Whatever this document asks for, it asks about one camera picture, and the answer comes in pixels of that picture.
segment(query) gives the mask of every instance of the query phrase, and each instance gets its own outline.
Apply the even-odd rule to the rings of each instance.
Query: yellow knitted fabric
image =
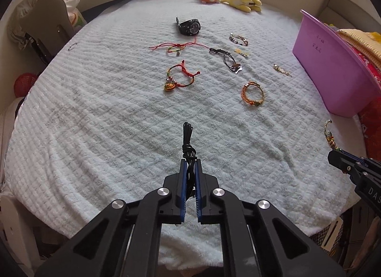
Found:
[[[381,69],[381,43],[378,33],[366,33],[355,29],[341,29],[337,33]]]

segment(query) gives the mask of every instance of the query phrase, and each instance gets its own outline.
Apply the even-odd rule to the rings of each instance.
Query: watch face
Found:
[[[197,34],[199,30],[200,30],[200,25],[197,22],[192,23],[191,26],[189,27],[189,31],[192,34]]]

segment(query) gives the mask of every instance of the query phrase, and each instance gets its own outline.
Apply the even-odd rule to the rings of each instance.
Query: charm pendant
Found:
[[[291,74],[290,74],[289,72],[287,72],[287,71],[285,71],[284,69],[282,69],[279,65],[273,64],[272,68],[275,69],[277,72],[280,72],[280,73],[283,74],[283,75],[292,77]]]
[[[241,56],[243,56],[244,58],[248,58],[248,54],[242,52],[241,49],[238,49],[238,48],[237,48],[237,49],[234,50],[234,52],[237,53],[237,54],[239,54],[239,55],[241,55]]]
[[[174,88],[176,88],[176,82],[174,81],[174,79],[171,76],[169,76],[165,81],[164,90],[165,91],[171,91]]]
[[[236,64],[232,65],[232,69],[233,69],[233,71],[235,71],[234,72],[235,74],[238,74],[238,72],[242,70],[242,66],[240,64],[236,63]]]

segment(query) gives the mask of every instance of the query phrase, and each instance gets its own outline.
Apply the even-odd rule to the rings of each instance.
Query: plastic bag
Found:
[[[80,29],[82,29],[87,24],[82,14],[77,9],[77,5],[79,4],[80,0],[64,0],[64,1],[66,4],[69,20],[74,28],[74,31],[77,33]]]

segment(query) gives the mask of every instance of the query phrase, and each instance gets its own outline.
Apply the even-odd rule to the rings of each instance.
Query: metal screw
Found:
[[[216,196],[223,196],[225,194],[225,190],[221,188],[216,188],[213,190],[213,194]]]
[[[115,209],[122,208],[124,206],[124,203],[122,200],[115,200],[111,203],[111,207]]]
[[[262,209],[268,209],[270,207],[270,203],[266,200],[261,200],[258,202],[258,206]]]
[[[169,194],[169,189],[167,189],[167,188],[157,189],[157,194],[161,195],[161,196],[168,195]]]

